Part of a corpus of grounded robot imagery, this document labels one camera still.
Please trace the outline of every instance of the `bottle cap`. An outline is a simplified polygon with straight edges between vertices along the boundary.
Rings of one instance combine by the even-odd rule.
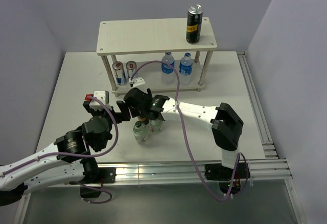
[[[142,126],[142,122],[137,121],[137,122],[135,123],[135,126],[136,126],[137,128],[140,128],[140,127]]]

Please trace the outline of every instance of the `red connector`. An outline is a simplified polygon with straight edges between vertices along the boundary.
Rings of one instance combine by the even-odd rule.
[[[93,97],[93,95],[86,95],[86,96],[85,96],[85,100],[86,100],[87,102],[91,102],[91,99],[88,99],[88,96],[92,96],[92,97]]]

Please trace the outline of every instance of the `clear bottle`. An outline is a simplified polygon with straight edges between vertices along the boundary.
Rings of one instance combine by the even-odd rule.
[[[191,81],[193,60],[190,53],[185,53],[179,64],[179,80],[182,86],[189,85]]]
[[[134,136],[137,142],[142,143],[148,139],[148,129],[140,121],[137,121],[133,127]]]
[[[153,133],[160,133],[161,130],[162,130],[162,124],[163,124],[163,121],[162,120],[151,120],[150,121],[150,127],[151,127],[151,131]]]
[[[175,67],[175,59],[172,56],[172,53],[167,52],[164,57],[162,58],[163,62],[166,62],[168,64],[171,64],[173,67]],[[161,64],[161,81],[164,84],[172,84],[175,80],[175,73],[174,70],[167,64],[162,63]]]

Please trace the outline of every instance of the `cable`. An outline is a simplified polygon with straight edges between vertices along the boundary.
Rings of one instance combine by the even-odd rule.
[[[135,70],[135,72],[133,73],[133,75],[131,76],[131,80],[133,79],[133,77],[135,76],[135,74],[141,69],[143,68],[144,66],[150,64],[150,63],[161,63],[161,64],[166,64],[168,66],[170,66],[175,74],[176,74],[176,78],[177,78],[177,88],[176,88],[176,94],[175,94],[175,101],[177,102],[178,100],[178,93],[179,93],[179,85],[180,85],[180,81],[179,81],[179,76],[178,76],[178,73],[176,71],[176,69],[171,65],[171,64],[168,64],[168,63],[165,63],[163,61],[159,61],[159,60],[152,60],[152,61],[149,61],[147,63],[144,63],[142,64],[139,68],[137,68]],[[182,111],[180,110],[179,108],[179,105],[178,105],[178,102],[177,102],[177,105],[176,105],[176,108],[178,110],[178,113],[179,113],[179,116],[180,116],[180,119],[181,119],[181,125],[182,125],[182,130],[183,130],[183,136],[184,136],[184,140],[185,140],[185,145],[186,145],[186,149],[189,153],[189,156],[190,156],[190,159],[191,159],[191,162],[195,168],[195,171],[197,172],[200,180],[202,181],[204,187],[207,189],[207,191],[209,192],[209,194],[218,202],[223,202],[227,199],[230,198],[230,192],[231,192],[231,189],[233,187],[233,184],[230,184],[229,188],[228,188],[228,191],[227,191],[227,194],[226,196],[224,196],[223,198],[220,198],[218,196],[216,196],[216,194],[209,188],[209,185],[207,184],[207,182],[205,181],[205,179],[203,178],[202,174],[201,174],[201,171],[199,169],[199,167],[197,166],[196,164],[196,161],[194,160],[194,157],[193,157],[193,154],[191,152],[191,148],[190,148],[190,145],[189,145],[189,141],[188,141],[188,137],[186,135],[186,128],[185,128],[185,122],[184,122],[184,117],[183,117],[183,113]],[[245,162],[245,165],[246,165],[246,179],[245,179],[245,183],[244,183],[244,187],[237,193],[239,194],[243,189],[245,189],[245,186],[247,185],[247,181],[248,181],[248,178],[249,178],[249,167],[247,165],[247,162],[246,162],[246,159],[244,157],[244,154],[242,154],[241,152],[238,153],[237,155],[237,158],[236,158],[236,161],[235,161],[235,165],[234,165],[234,169],[233,169],[233,172],[232,172],[232,175],[231,175],[231,182],[233,183],[234,182],[234,178],[235,178],[235,173],[236,173],[236,169],[237,169],[237,166],[239,164],[239,161],[240,161],[240,156],[242,156],[242,158],[244,159],[244,162]]]
[[[108,150],[106,150],[106,151],[104,151],[102,153],[99,153],[99,154],[94,154],[94,155],[74,154],[74,153],[69,153],[69,152],[50,152],[50,153],[46,153],[46,154],[43,154],[43,155],[39,156],[38,159],[28,160],[25,163],[22,163],[22,164],[20,164],[20,165],[18,165],[16,167],[13,167],[12,169],[4,171],[4,172],[2,172],[3,175],[9,174],[9,173],[11,173],[11,172],[13,172],[13,171],[15,171],[17,169],[20,169],[20,168],[22,168],[22,167],[24,167],[26,165],[29,165],[29,164],[31,164],[31,163],[33,163],[35,161],[46,158],[47,156],[63,155],[63,156],[78,156],[80,158],[97,158],[99,156],[103,156],[103,155],[107,154],[108,152],[112,151],[113,148],[116,146],[116,144],[118,142],[118,126],[117,126],[117,122],[116,122],[115,118],[113,117],[111,111],[109,110],[109,108],[105,104],[103,104],[96,97],[88,96],[87,98],[91,99],[91,100],[95,100],[96,102],[98,102],[105,109],[105,111],[109,114],[109,116],[110,116],[110,118],[112,120],[112,123],[113,123],[114,128],[115,128],[116,135],[115,135],[114,142],[113,142],[112,146]]]
[[[99,188],[95,188],[95,187],[89,187],[89,186],[84,185],[83,183],[80,183],[80,182],[75,182],[75,183],[77,183],[77,184],[79,184],[79,185],[81,185],[82,187],[85,187],[85,188],[87,188],[87,189],[93,190],[93,191],[105,192],[105,193],[109,194],[109,196],[110,196],[109,199],[104,200],[104,201],[90,201],[90,200],[88,200],[88,199],[83,198],[83,201],[85,201],[85,202],[87,202],[87,203],[90,203],[90,204],[97,204],[97,205],[98,205],[98,204],[105,204],[105,203],[109,202],[109,201],[112,199],[112,194],[111,194],[111,192],[109,192],[109,191],[107,191],[107,190],[104,190],[104,189],[102,189],[102,188],[99,189]]]

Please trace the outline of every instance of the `black can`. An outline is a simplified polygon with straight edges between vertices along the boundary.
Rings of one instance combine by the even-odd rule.
[[[188,10],[188,24],[186,28],[186,41],[194,44],[199,42],[203,10],[200,5],[190,6]]]

